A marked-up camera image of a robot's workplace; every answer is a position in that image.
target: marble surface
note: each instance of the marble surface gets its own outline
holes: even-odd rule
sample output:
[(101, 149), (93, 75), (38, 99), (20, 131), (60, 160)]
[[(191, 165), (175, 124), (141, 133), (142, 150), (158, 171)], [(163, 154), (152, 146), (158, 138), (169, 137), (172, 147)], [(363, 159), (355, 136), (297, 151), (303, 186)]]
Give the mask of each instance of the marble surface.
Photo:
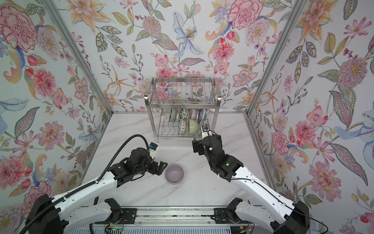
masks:
[[(243, 114), (219, 114), (215, 132), (222, 137), (223, 149), (244, 163), (259, 179), (265, 181), (255, 147), (252, 143)], [(148, 143), (155, 142), (147, 114), (114, 114), (99, 144), (83, 182), (101, 174), (122, 145), (134, 134), (143, 135)], [(155, 161), (179, 164), (184, 169), (181, 183), (172, 185), (161, 176), (146, 173), (143, 178), (128, 182), (121, 187), (102, 194), (99, 202), (115, 198), (121, 206), (223, 206), (235, 197), (258, 204), (240, 188), (217, 177), (210, 170), (204, 155), (193, 153), (192, 138), (160, 140)], [(145, 147), (137, 137), (127, 144), (114, 163), (129, 157), (133, 149)]]

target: wall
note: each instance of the wall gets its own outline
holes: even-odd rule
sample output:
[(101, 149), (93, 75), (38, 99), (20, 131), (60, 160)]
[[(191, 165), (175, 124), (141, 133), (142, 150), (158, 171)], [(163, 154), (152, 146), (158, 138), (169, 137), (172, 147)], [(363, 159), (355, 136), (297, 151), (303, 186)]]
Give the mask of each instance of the wall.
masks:
[(108, 122), (38, 1), (0, 1), (0, 233), (78, 186)]
[[(144, 111), (141, 96), (146, 82), (158, 76), (217, 77), (223, 93), (221, 110), (244, 111), (276, 47), (292, 0), (55, 4), (75, 32), (114, 112)], [(192, 101), (205, 98), (198, 88), (189, 94)], [(184, 99), (177, 92), (161, 91), (162, 100)]]
[(373, 7), (309, 0), (251, 113), (278, 191), (330, 233), (374, 233)]

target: dish rack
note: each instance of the dish rack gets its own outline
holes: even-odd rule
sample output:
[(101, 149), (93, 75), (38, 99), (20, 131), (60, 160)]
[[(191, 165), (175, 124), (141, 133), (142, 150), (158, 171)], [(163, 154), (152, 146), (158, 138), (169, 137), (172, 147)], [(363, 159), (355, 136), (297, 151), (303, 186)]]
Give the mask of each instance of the dish rack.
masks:
[[(201, 138), (198, 133), (189, 135), (188, 131), (185, 134), (178, 134), (178, 122), (169, 122), (172, 109), (197, 109), (197, 112), (200, 109), (206, 109), (207, 113), (214, 114), (212, 124), (210, 124), (211, 130), (214, 131), (221, 98), (218, 78), (152, 78), (144, 93), (144, 101), (154, 139), (159, 142), (159, 138)], [(153, 119), (154, 109), (160, 114), (158, 129)]]

